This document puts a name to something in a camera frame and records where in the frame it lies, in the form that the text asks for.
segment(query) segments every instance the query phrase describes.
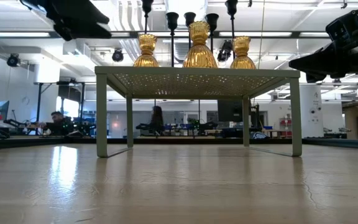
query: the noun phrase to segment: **computer monitor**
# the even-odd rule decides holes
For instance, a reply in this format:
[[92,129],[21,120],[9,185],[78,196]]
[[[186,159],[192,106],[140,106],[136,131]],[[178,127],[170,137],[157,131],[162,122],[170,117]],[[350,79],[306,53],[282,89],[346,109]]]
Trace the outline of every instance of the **computer monitor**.
[[218,100],[218,120],[242,122],[242,101]]
[[7,119],[9,101],[0,101],[0,115],[2,115],[2,120]]

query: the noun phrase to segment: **table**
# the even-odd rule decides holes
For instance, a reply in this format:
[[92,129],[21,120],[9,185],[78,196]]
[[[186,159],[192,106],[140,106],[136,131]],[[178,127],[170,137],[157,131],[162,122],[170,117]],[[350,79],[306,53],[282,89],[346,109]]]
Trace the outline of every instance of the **table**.
[[[96,142],[99,157],[109,157],[107,149],[107,85],[126,98],[127,150],[134,146],[132,99],[242,100],[244,127],[249,127],[249,99],[290,83],[293,120],[292,153],[302,154],[300,115],[300,72],[295,70],[248,70],[227,68],[112,67],[97,66]],[[243,131],[244,146],[249,148],[248,130]]]

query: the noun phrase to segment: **amber glass vase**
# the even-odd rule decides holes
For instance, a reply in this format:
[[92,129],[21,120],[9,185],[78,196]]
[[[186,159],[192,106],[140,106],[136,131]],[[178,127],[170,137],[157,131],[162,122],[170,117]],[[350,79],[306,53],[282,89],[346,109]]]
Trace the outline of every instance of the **amber glass vase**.
[[217,68],[214,55],[205,45],[208,38],[209,25],[206,22],[190,24],[190,38],[193,46],[186,55],[183,67],[185,68]]
[[134,67],[158,67],[158,62],[153,57],[156,42],[157,38],[152,34],[139,35],[139,45],[142,55],[136,59]]
[[234,52],[236,58],[231,63],[230,68],[256,69],[254,62],[248,57],[249,37],[236,37],[234,39]]

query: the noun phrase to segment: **perforated tabletop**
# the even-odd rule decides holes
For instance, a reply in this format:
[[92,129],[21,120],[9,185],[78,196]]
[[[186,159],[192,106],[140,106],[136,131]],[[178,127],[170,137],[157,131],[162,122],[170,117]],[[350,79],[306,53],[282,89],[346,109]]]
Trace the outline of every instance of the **perforated tabletop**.
[[242,99],[255,97],[299,78],[294,70],[228,68],[96,67],[123,97],[138,99]]

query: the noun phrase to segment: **woman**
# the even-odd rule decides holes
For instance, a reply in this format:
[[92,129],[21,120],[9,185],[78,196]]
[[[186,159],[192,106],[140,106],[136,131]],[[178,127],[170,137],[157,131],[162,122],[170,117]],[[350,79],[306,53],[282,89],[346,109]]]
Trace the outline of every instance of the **woman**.
[[153,107],[153,115],[152,120],[150,122],[150,127],[158,132],[159,134],[162,134],[162,131],[164,130],[164,122],[162,119],[162,109],[160,106],[154,106]]

